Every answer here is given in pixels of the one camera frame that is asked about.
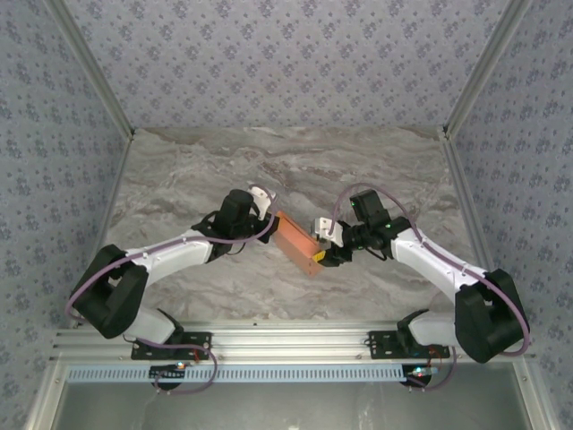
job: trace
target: gray marble surface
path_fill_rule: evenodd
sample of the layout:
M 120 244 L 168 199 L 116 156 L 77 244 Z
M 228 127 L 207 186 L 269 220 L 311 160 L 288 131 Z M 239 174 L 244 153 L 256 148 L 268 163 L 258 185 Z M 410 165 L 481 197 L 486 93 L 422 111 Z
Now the gray marble surface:
M 363 181 L 385 185 L 429 237 L 474 259 L 435 133 L 401 128 L 138 130 L 107 242 L 130 248 L 181 234 L 250 183 L 276 191 L 278 207 L 306 227 L 329 215 L 347 185 Z M 347 203 L 342 219 L 354 219 Z M 143 301 L 181 320 L 398 320 L 430 303 L 447 305 L 400 263 L 355 253 L 354 262 L 310 279 L 272 241 L 162 279 Z

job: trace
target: orange foam block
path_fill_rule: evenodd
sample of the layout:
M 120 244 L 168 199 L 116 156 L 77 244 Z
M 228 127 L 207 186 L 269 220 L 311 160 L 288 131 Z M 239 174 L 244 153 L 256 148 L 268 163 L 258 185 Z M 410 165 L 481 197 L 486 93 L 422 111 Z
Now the orange foam block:
M 279 211 L 277 215 L 280 222 L 273 237 L 278 248 L 304 273 L 310 277 L 315 276 L 323 269 L 323 266 L 312 259 L 321 251 L 319 243 L 283 211 Z

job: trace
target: wall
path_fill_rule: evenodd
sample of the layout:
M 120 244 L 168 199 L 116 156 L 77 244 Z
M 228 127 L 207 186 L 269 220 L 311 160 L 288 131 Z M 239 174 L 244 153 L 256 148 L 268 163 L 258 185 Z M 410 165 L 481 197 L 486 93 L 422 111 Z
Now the wall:
M 0 428 L 18 428 L 123 139 L 40 0 L 0 7 Z
M 456 137 L 496 264 L 515 276 L 573 428 L 573 4 L 534 2 Z
M 438 125 L 505 0 L 67 0 L 132 126 Z

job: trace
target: purple cable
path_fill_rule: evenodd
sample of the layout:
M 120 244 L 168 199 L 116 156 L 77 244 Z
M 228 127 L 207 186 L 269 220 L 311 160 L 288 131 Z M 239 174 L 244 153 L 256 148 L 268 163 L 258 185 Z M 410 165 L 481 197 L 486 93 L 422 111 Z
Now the purple cable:
M 372 184 L 368 184 L 368 183 L 364 183 L 364 182 L 350 185 L 338 197 L 337 202 L 334 205 L 334 210 L 332 212 L 332 224 L 330 226 L 329 235 L 331 235 L 332 232 L 334 231 L 334 225 L 338 220 L 337 216 L 338 216 L 338 210 L 340 208 L 340 204 L 343 202 L 343 200 L 346 198 L 346 196 L 350 192 L 352 192 L 353 190 L 355 190 L 357 187 L 360 187 L 360 186 L 372 188 L 372 189 L 378 191 L 379 193 L 384 194 L 389 199 L 391 199 L 402 210 L 402 212 L 404 213 L 404 216 L 407 218 L 407 220 L 410 221 L 410 225 L 412 226 L 412 230 L 414 231 L 415 236 L 418 238 L 418 240 L 420 242 L 423 242 L 422 234 L 418 230 L 418 227 L 416 226 L 414 220 L 412 219 L 412 217 L 410 216 L 409 212 L 406 210 L 404 205 L 402 203 L 400 203 L 400 201 L 396 197 L 394 197 L 391 193 L 386 191 L 381 186 L 372 185 Z M 462 271 L 464 269 L 464 266 L 451 260 L 446 255 L 443 255 L 438 250 L 434 249 L 431 245 L 428 245 L 428 243 L 425 243 L 424 246 L 426 247 L 426 249 L 428 251 L 430 251 L 430 253 L 432 253 L 433 255 L 438 257 L 440 260 L 442 260 L 443 262 L 445 262 L 449 266 L 451 266 L 451 267 L 453 267 L 459 271 Z M 490 289 L 497 296 L 499 296 L 500 299 L 503 300 L 503 302 L 508 306 L 508 308 L 511 310 L 511 312 L 513 312 L 513 314 L 517 318 L 517 321 L 519 322 L 519 326 L 521 327 L 521 331 L 523 332 L 523 345 L 517 351 L 502 352 L 501 354 L 504 356 L 507 356 L 507 357 L 517 357 L 517 356 L 521 356 L 522 354 L 525 354 L 525 352 L 527 351 L 527 348 L 529 348 L 529 342 L 530 342 L 529 330 L 527 329 L 526 320 L 523 317 L 523 315 L 519 312 L 519 310 L 517 309 L 517 306 L 515 306 L 515 304 L 511 301 L 511 299 L 503 291 L 501 291 L 499 288 L 497 288 L 495 285 L 493 285 L 489 280 L 484 278 L 482 275 L 475 273 L 474 271 L 469 271 L 469 270 L 465 270 L 465 273 L 467 273 L 469 276 L 471 276 L 475 280 L 479 280 L 480 282 L 482 282 L 488 289 Z
M 410 381 L 411 383 L 416 383 L 417 385 L 420 385 L 420 387 L 421 387 L 420 390 L 424 390 L 424 391 L 438 390 L 439 388 L 446 385 L 449 381 L 451 381 L 451 377 L 456 372 L 456 363 L 458 362 L 458 354 L 456 353 L 455 347 L 451 347 L 451 354 L 452 354 L 452 362 L 451 362 L 451 368 L 449 369 L 448 374 L 446 375 L 446 377 L 443 380 L 441 380 L 439 383 L 433 385 L 432 387 L 427 387 L 424 383 L 422 383 L 422 382 L 418 381 L 417 379 L 414 379 L 410 376 L 408 376 L 406 379 L 408 381 Z
M 137 254 L 132 254 L 132 255 L 128 255 L 120 260 L 117 260 L 116 262 L 112 262 L 111 264 L 109 264 L 108 266 L 104 267 L 103 269 L 99 270 L 97 273 L 95 273 L 91 278 L 89 278 L 88 280 L 86 280 L 84 282 L 84 284 L 79 287 L 77 289 L 77 291 L 75 293 L 72 294 L 72 296 L 70 297 L 70 299 L 68 300 L 68 302 L 65 304 L 65 314 L 68 315 L 70 318 L 73 318 L 76 321 L 79 321 L 81 323 L 85 323 L 86 320 L 84 320 L 81 317 L 75 316 L 72 314 L 72 307 L 73 304 L 75 303 L 75 301 L 89 288 L 93 285 L 94 282 L 96 282 L 99 278 L 101 278 L 102 276 L 104 276 L 105 274 L 109 273 L 110 271 L 112 271 L 114 268 L 121 266 L 122 264 L 126 264 L 127 262 L 130 262 L 131 260 L 135 260 L 137 258 L 142 257 L 145 253 L 147 253 L 147 255 L 152 255 L 158 251 L 162 251 L 166 248 L 169 248 L 173 245 L 179 245 L 183 242 L 201 242 L 201 241 L 205 241 L 205 242 L 211 242 L 214 244 L 226 244 L 226 245 L 235 245 L 235 244 L 247 244 L 249 242 L 252 242 L 253 240 L 257 240 L 259 237 L 262 237 L 263 235 L 265 235 L 270 228 L 272 227 L 273 223 L 275 222 L 275 211 L 273 211 L 273 206 L 277 200 L 277 197 L 275 197 L 274 199 L 272 198 L 272 194 L 270 193 L 270 191 L 265 188 L 262 185 L 258 185 L 258 184 L 252 184 L 249 186 L 249 189 L 253 188 L 253 187 L 259 187 L 262 191 L 265 192 L 265 194 L 270 198 L 270 220 L 269 220 L 269 224 L 267 225 L 267 227 L 265 227 L 260 233 L 251 236 L 251 237 L 247 237 L 246 239 L 218 239 L 216 237 L 205 237 L 205 236 L 190 236 L 190 237 L 178 237 L 176 239 L 173 239 L 170 242 L 166 242 L 162 245 L 157 245 L 154 247 L 151 247 L 150 249 L 147 249 L 146 251 L 137 253 Z
M 199 345 L 191 345 L 191 344 L 165 345 L 162 343 L 151 342 L 150 340 L 145 340 L 145 339 L 138 339 L 138 341 L 141 343 L 144 343 L 145 345 L 149 345 L 150 347 L 153 347 L 153 348 L 163 348 L 163 349 L 183 349 L 184 348 L 184 349 L 194 349 L 196 351 L 202 351 L 205 354 L 207 354 L 209 356 L 209 358 L 213 361 L 213 372 L 211 373 L 211 377 L 202 386 L 197 387 L 197 388 L 191 388 L 190 390 L 177 390 L 177 391 L 162 390 L 161 388 L 159 388 L 159 379 L 161 379 L 161 376 L 163 376 L 163 374 L 166 371 L 161 371 L 155 377 L 155 381 L 153 381 L 153 385 L 155 386 L 155 388 L 158 391 L 166 392 L 169 395 L 177 395 L 177 396 L 182 395 L 182 394 L 197 394 L 198 392 L 202 392 L 202 391 L 207 390 L 215 382 L 215 378 L 217 377 L 218 362 L 217 362 L 217 358 L 215 357 L 215 354 L 213 354 L 210 349 L 200 347 Z

